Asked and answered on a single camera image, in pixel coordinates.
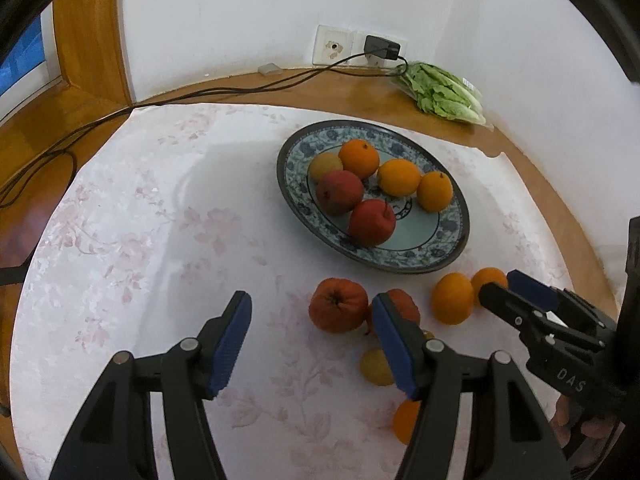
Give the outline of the person's right hand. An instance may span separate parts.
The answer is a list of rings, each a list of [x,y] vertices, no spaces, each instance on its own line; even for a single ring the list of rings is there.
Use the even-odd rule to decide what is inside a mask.
[[[555,413],[550,419],[550,426],[559,444],[564,448],[570,442],[570,411],[575,403],[566,396],[560,396],[555,404]],[[578,467],[587,467],[597,462],[602,453],[614,443],[625,426],[612,415],[605,418],[593,418],[582,424],[580,432],[586,437],[579,450],[570,458]]]

